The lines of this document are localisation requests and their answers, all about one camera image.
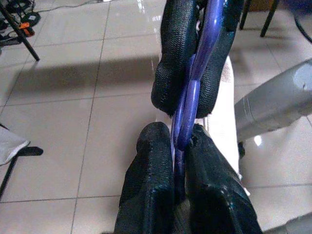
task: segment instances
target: gray tube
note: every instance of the gray tube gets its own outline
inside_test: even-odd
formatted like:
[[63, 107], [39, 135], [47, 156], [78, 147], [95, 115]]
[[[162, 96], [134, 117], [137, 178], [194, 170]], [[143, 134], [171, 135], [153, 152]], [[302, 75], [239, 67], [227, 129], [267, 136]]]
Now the gray tube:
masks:
[[312, 113], [312, 58], [263, 83], [235, 104], [237, 141], [289, 126]]
[[264, 234], [312, 234], [312, 213], [292, 219], [283, 226], [267, 230]]

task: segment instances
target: grout line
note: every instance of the grout line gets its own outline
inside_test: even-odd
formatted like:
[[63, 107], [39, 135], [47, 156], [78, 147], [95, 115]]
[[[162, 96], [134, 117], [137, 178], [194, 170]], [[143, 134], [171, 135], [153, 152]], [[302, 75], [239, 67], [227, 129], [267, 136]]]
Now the grout line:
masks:
[[54, 45], [66, 45], [66, 44], [74, 44], [74, 43], [82, 43], [82, 42], [93, 42], [93, 41], [101, 41], [101, 40], [103, 39], [69, 41], [69, 42], [54, 43], [54, 44], [47, 44], [47, 45], [37, 45], [37, 46], [34, 46], [34, 48], [48, 47], [48, 46], [54, 46]]
[[43, 27], [44, 27], [45, 22], [46, 22], [47, 19], [48, 19], [49, 14], [50, 14], [50, 12], [48, 12], [48, 14], [46, 15], [46, 17], [45, 17], [45, 19], [44, 19], [44, 21], [43, 21], [43, 24], [42, 24], [42, 26], [41, 26], [41, 28], [40, 28], [38, 34], [37, 34], [37, 37], [36, 37], [34, 43], [32, 44], [33, 47], [34, 47], [34, 45], [36, 44], [36, 42], [37, 42], [37, 40], [38, 40], [38, 37], [39, 37], [39, 35], [40, 35], [40, 33], [41, 33]]
[[312, 122], [310, 121], [310, 119], [306, 116], [306, 118], [307, 118], [307, 120], [308, 120], [308, 122], [309, 122], [309, 124], [311, 125], [311, 127], [312, 127]]
[[93, 97], [83, 97], [83, 98], [74, 98], [74, 99], [53, 100], [53, 101], [38, 101], [38, 102], [21, 103], [21, 104], [7, 104], [6, 106], [24, 106], [24, 105], [50, 103], [50, 102], [77, 101], [77, 100], [88, 100], [88, 99], [93, 99]]
[[282, 69], [281, 65], [278, 63], [278, 61], [277, 61], [276, 57], [274, 56], [274, 53], [273, 53], [273, 51], [271, 50], [271, 48], [270, 48], [270, 46], [269, 46], [269, 44], [268, 44], [267, 40], [266, 40], [266, 39], [264, 39], [264, 42], [265, 42], [266, 46], [268, 47], [268, 49], [269, 49], [269, 51], [270, 51], [271, 55], [273, 56], [273, 58], [274, 58], [274, 60], [275, 60], [275, 62], [276, 62], [276, 64], [277, 64], [277, 66], [278, 66], [278, 68], [279, 68], [280, 72], [283, 72], [283, 69]]
[[105, 198], [105, 197], [120, 197], [120, 195], [109, 196], [82, 196], [82, 197], [65, 197], [65, 198], [53, 198], [53, 199], [37, 199], [37, 200], [20, 200], [20, 201], [2, 201], [2, 203], [19, 203], [19, 202], [33, 202], [33, 201], [59, 201], [59, 200], [73, 200], [73, 199], [85, 199], [85, 198]]
[[246, 189], [292, 188], [292, 187], [303, 187], [303, 186], [312, 186], [312, 183], [254, 186], [254, 187], [246, 187]]
[[156, 32], [156, 33], [147, 33], [147, 34], [138, 34], [138, 35], [132, 35], [132, 36], [123, 36], [123, 37], [104, 38], [104, 40], [122, 39], [122, 38], [148, 37], [148, 36], [153, 36], [153, 35], [158, 35], [158, 34], [159, 34], [159, 32]]
[[86, 141], [85, 141], [84, 150], [83, 150], [83, 157], [82, 157], [82, 163], [81, 163], [81, 168], [80, 168], [79, 182], [78, 182], [77, 195], [76, 195], [76, 201], [75, 201], [73, 220], [72, 220], [72, 227], [71, 227], [71, 230], [70, 230], [70, 234], [73, 233], [73, 228], [74, 228], [74, 221], [75, 221], [75, 214], [76, 214], [76, 209], [77, 209], [78, 194], [79, 194], [79, 190], [80, 190], [82, 169], [83, 169], [83, 164], [84, 164], [84, 157], [85, 157], [85, 154], [86, 154], [87, 141], [88, 141], [89, 129], [90, 129], [90, 123], [91, 123], [91, 117], [92, 117], [92, 109], [93, 109], [93, 104], [94, 104], [94, 96], [95, 96], [95, 93], [96, 93], [96, 88], [97, 88], [97, 83], [98, 83], [98, 74], [99, 74], [99, 69], [100, 69], [101, 59], [102, 59], [102, 54], [103, 54], [104, 38], [105, 38], [106, 29], [107, 29], [107, 21], [108, 21], [110, 7], [111, 7], [111, 2], [109, 2], [109, 5], [108, 5], [106, 22], [105, 22], [105, 29], [104, 29], [104, 35], [103, 35], [103, 40], [102, 40], [101, 54], [99, 56], [99, 61], [98, 61], [98, 66], [97, 66], [97, 78], [96, 78], [96, 82], [95, 82], [94, 90], [93, 90], [93, 99], [92, 99], [90, 116], [89, 116], [89, 122], [88, 122], [88, 128], [87, 128], [87, 136], [86, 136]]
[[2, 114], [2, 112], [3, 112], [3, 110], [4, 110], [4, 107], [5, 107], [5, 106], [0, 106], [0, 109], [1, 109], [1, 111], [0, 111], [0, 118], [1, 118], [1, 114]]
[[27, 56], [27, 58], [26, 58], [26, 60], [25, 60], [25, 62], [24, 62], [24, 64], [23, 64], [21, 70], [19, 71], [19, 74], [18, 74], [18, 76], [17, 76], [17, 78], [16, 78], [16, 80], [15, 80], [13, 86], [12, 86], [12, 89], [11, 89], [11, 91], [10, 91], [10, 93], [9, 93], [9, 95], [8, 95], [8, 97], [7, 97], [7, 99], [6, 99], [6, 101], [5, 101], [5, 104], [4, 104], [3, 109], [2, 109], [2, 111], [1, 111], [0, 114], [2, 114], [4, 108], [6, 107], [8, 101], [9, 101], [9, 99], [10, 99], [10, 97], [11, 97], [11, 94], [12, 94], [12, 92], [13, 92], [13, 90], [14, 90], [14, 88], [15, 88], [15, 86], [16, 86], [16, 84], [17, 84], [19, 78], [20, 78], [21, 72], [23, 71], [23, 69], [24, 69], [24, 67], [25, 67], [25, 64], [27, 63], [27, 61], [28, 61], [28, 59], [29, 59], [29, 56], [31, 56], [30, 52], [28, 52], [28, 56]]
[[51, 103], [51, 102], [64, 102], [64, 101], [77, 101], [77, 100], [89, 100], [94, 98], [111, 98], [111, 97], [122, 97], [122, 96], [133, 96], [133, 95], [142, 95], [142, 94], [150, 94], [151, 92], [146, 93], [137, 93], [137, 94], [120, 94], [120, 95], [109, 95], [109, 96], [99, 96], [99, 97], [83, 97], [83, 98], [73, 98], [73, 99], [64, 99], [64, 100], [52, 100], [52, 101], [38, 101], [38, 102], [30, 102], [30, 103], [21, 103], [21, 104], [6, 104], [5, 106], [25, 106], [25, 105], [33, 105], [33, 104], [43, 104], [43, 103]]
[[110, 96], [99, 96], [99, 97], [94, 97], [94, 99], [98, 99], [98, 98], [123, 97], [123, 96], [134, 96], [134, 95], [151, 94], [151, 93], [152, 93], [152, 91], [147, 92], [147, 93], [137, 93], [137, 94], [119, 94], [119, 95], [110, 95]]

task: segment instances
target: white tile floor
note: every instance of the white tile floor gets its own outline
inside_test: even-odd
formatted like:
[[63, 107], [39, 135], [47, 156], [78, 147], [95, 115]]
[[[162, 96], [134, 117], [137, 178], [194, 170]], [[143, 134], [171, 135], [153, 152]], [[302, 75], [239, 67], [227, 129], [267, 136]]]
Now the white tile floor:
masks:
[[[37, 9], [83, 0], [38, 0]], [[164, 0], [123, 0], [42, 14], [31, 43], [0, 56], [0, 122], [44, 149], [18, 159], [0, 203], [2, 234], [111, 232], [124, 174], [141, 129], [159, 116], [150, 102]], [[291, 17], [250, 13], [231, 50], [235, 101], [312, 57]], [[246, 141], [244, 184], [263, 230], [312, 210], [312, 117]], [[0, 179], [7, 165], [0, 167]]]

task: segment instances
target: white cloth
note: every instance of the white cloth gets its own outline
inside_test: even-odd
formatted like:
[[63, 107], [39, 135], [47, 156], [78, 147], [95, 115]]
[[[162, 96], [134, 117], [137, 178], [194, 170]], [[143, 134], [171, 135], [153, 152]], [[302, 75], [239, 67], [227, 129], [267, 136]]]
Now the white cloth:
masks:
[[202, 122], [218, 150], [239, 175], [234, 113], [234, 73], [230, 57], [227, 57], [222, 70], [219, 92], [212, 113], [196, 122]]
[[8, 163], [30, 141], [0, 127], [0, 165]]

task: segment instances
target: black cable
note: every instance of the black cable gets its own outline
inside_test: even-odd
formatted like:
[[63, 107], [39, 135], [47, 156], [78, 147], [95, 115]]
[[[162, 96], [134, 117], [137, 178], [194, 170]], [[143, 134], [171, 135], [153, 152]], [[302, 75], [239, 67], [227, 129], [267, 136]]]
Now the black cable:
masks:
[[83, 5], [86, 5], [86, 4], [90, 4], [92, 2], [101, 2], [101, 1], [98, 1], [98, 0], [89, 0], [89, 1], [86, 1], [82, 4], [79, 4], [79, 5], [76, 5], [76, 6], [58, 6], [58, 7], [55, 7], [55, 8], [52, 8], [52, 9], [48, 9], [48, 10], [41, 10], [41, 11], [37, 11], [37, 13], [40, 13], [40, 12], [48, 12], [48, 11], [54, 11], [54, 10], [57, 10], [59, 8], [63, 8], [63, 7], [68, 7], [68, 8], [76, 8], [76, 7], [80, 7], [80, 6], [83, 6]]
[[104, 3], [104, 2], [111, 2], [111, 1], [119, 1], [119, 0], [89, 0], [87, 2], [84, 2], [84, 3], [76, 5], [76, 6], [58, 6], [58, 7], [52, 8], [52, 9], [48, 9], [48, 10], [37, 11], [37, 13], [47, 12], [47, 11], [54, 11], [54, 10], [57, 10], [57, 9], [60, 9], [60, 8], [63, 8], [63, 7], [76, 8], [76, 7], [80, 7], [80, 6], [83, 6], [83, 5], [90, 4], [92, 2], [94, 2], [94, 3]]
[[299, 19], [297, 16], [294, 16], [294, 22], [296, 23], [297, 28], [301, 32], [301, 34], [310, 42], [312, 43], [312, 38], [306, 33], [304, 28], [302, 27], [301, 23], [299, 22]]

